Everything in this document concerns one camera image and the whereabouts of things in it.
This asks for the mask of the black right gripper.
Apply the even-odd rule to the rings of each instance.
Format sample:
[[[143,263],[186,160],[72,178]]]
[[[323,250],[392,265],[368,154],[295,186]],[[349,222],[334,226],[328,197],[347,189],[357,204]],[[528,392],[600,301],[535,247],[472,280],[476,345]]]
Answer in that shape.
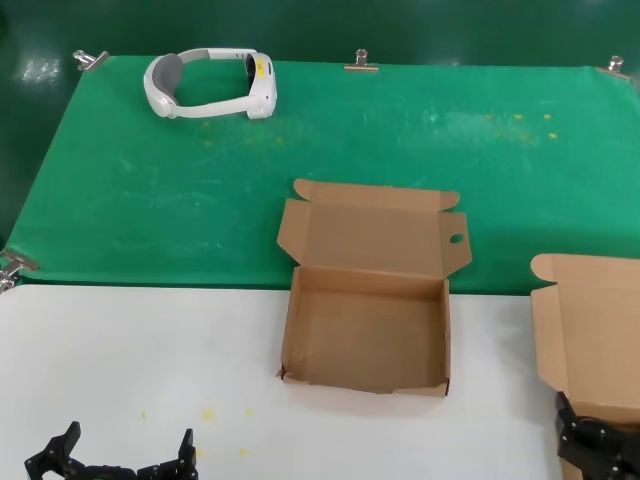
[[[583,479],[638,479],[639,433],[578,416],[564,392],[556,394],[558,455],[582,467]]]

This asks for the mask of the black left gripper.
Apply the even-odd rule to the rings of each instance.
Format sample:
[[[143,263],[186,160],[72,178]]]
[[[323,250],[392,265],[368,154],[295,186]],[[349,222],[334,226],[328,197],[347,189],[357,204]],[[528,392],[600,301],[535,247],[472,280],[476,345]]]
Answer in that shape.
[[[25,462],[30,480],[43,480],[45,473],[54,472],[67,480],[198,480],[197,455],[193,445],[193,430],[187,429],[177,458],[139,469],[137,473],[121,466],[83,465],[71,458],[71,452],[81,435],[78,421],[73,421],[61,435],[52,437],[46,447]]]

